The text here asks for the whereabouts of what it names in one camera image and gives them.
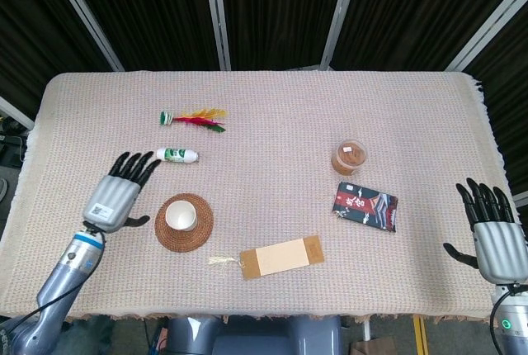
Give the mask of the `dark blue printed card box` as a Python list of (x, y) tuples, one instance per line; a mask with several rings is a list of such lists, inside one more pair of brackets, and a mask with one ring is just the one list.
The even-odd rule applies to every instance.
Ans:
[(397, 207), (396, 196), (353, 183), (340, 182), (332, 212), (341, 219), (395, 233)]

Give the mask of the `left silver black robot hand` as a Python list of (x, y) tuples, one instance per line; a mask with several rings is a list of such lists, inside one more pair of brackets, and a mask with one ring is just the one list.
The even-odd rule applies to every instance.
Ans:
[(124, 152), (111, 166), (110, 171), (97, 184), (82, 212), (83, 225), (91, 231), (114, 233), (123, 227), (138, 228), (147, 224), (148, 215), (130, 217), (138, 195), (153, 171), (161, 163), (148, 161), (154, 152), (145, 154)]

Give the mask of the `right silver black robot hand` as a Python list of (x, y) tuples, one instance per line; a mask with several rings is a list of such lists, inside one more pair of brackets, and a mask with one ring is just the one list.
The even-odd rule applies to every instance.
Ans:
[(475, 255), (461, 253), (450, 243), (443, 244), (444, 250), (457, 262), (479, 270), (493, 285), (528, 282), (528, 242), (506, 194), (470, 177), (466, 182), (455, 187), (464, 205)]

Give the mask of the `white paper cup green print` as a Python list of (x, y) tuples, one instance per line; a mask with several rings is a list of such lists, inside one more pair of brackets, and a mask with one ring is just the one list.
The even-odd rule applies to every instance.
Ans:
[(165, 221), (174, 230), (193, 230), (197, 223), (196, 208), (189, 201), (174, 201), (166, 209)]

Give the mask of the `small white green-label drink bottle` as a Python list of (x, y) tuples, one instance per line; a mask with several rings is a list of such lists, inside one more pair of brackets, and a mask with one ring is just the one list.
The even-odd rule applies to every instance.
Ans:
[(200, 156), (191, 149), (161, 148), (156, 150), (156, 158), (168, 163), (197, 163)]

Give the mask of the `brown cream bookmark with tassel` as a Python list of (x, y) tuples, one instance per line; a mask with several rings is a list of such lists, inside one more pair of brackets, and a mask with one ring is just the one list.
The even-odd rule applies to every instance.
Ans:
[(209, 257), (207, 264), (237, 264), (245, 280), (294, 270), (324, 262), (323, 248), (318, 235), (244, 250), (238, 258)]

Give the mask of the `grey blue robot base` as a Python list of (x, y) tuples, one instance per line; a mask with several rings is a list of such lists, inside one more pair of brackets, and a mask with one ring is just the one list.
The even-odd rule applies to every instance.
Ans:
[(163, 355), (342, 355), (341, 318), (176, 317)]

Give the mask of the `white screen frame post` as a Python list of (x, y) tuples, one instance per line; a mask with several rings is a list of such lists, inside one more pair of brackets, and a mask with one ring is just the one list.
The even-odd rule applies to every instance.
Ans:
[(502, 0), (446, 66), (446, 72), (463, 72), (488, 46), (528, 0)]
[(6, 113), (15, 121), (19, 122), (28, 130), (32, 130), (35, 126), (35, 122), (22, 111), (12, 105), (7, 99), (0, 96), (0, 111)]
[(224, 10), (224, 0), (208, 1), (219, 61), (219, 69), (222, 71), (231, 71), (232, 66), (229, 53), (229, 37)]
[(321, 71), (332, 70), (330, 63), (337, 46), (342, 26), (345, 21), (351, 0), (337, 0), (332, 15), (332, 21), (328, 30), (327, 39), (323, 49), (323, 55), (319, 65)]
[(124, 72), (125, 67), (118, 58), (101, 25), (86, 0), (68, 0), (81, 23), (96, 43), (98, 49), (114, 72)]

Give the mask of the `round brown woven rattan coaster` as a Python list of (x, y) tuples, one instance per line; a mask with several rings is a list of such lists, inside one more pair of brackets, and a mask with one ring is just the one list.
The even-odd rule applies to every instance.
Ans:
[[(196, 227), (190, 231), (178, 231), (170, 228), (165, 221), (167, 207), (174, 201), (189, 201), (196, 208)], [(166, 249), (187, 253), (198, 249), (209, 239), (214, 226), (214, 215), (208, 202), (193, 193), (180, 193), (166, 200), (155, 219), (155, 234), (158, 242)]]

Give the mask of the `beige woven tablecloth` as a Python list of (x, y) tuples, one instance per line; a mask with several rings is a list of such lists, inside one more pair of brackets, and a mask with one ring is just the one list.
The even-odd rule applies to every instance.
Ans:
[[(175, 115), (222, 109), (225, 132)], [(367, 160), (351, 176), (332, 154), (358, 140)], [(455, 185), (507, 189), (478, 82), (447, 72), (63, 73), (45, 87), (0, 241), (0, 315), (25, 315), (102, 177), (124, 152), (195, 150), (162, 163), (133, 217), (155, 216), (180, 193), (214, 214), (206, 243), (165, 249), (153, 223), (106, 237), (106, 251), (70, 316), (401, 315), (484, 319), (492, 287), (450, 258), (474, 250)], [(340, 182), (398, 198), (396, 232), (332, 212)], [(324, 262), (245, 280), (244, 250), (318, 235)]]

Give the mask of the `brown cardboard box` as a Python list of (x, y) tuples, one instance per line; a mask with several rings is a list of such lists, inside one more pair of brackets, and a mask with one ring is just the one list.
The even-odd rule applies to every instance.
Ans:
[(390, 338), (380, 338), (353, 343), (349, 355), (398, 355), (398, 353)]

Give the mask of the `colourful feather shuttlecock green base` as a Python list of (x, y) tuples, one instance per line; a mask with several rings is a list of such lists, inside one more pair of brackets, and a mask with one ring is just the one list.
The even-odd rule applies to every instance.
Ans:
[(162, 111), (160, 113), (159, 121), (160, 125), (165, 126), (181, 122), (204, 127), (217, 133), (223, 133), (225, 132), (224, 124), (218, 122), (218, 119), (224, 118), (226, 115), (227, 112), (225, 110), (217, 108), (206, 108), (192, 113), (183, 113), (181, 115), (175, 115), (169, 111)]

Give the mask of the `clear jar of rubber bands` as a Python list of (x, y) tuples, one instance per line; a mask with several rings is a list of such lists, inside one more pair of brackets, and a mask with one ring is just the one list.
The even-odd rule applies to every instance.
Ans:
[(351, 176), (367, 160), (365, 146), (358, 140), (344, 140), (332, 154), (333, 169), (342, 176)]

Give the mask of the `dark pleated screen panel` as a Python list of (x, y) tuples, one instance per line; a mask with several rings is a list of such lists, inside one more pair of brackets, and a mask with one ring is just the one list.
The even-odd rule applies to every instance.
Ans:
[(69, 0), (0, 0), (0, 97), (26, 116), (56, 75), (109, 71)]
[(528, 2), (465, 72), (483, 86), (511, 193), (528, 191)]
[(320, 64), (337, 0), (223, 0), (234, 70)]
[(128, 71), (216, 71), (209, 0), (85, 0)]
[(441, 71), (502, 0), (351, 0), (335, 70)]

